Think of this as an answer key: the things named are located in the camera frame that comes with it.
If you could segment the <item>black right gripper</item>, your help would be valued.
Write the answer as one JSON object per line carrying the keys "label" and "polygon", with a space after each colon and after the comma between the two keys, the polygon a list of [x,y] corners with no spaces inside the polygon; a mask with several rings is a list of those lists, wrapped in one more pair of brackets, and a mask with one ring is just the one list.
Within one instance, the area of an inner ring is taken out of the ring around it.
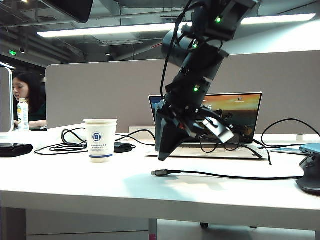
{"label": "black right gripper", "polygon": [[164,161],[178,146],[204,134],[222,135],[222,118],[195,97],[184,101],[168,93],[156,104],[155,150]]}

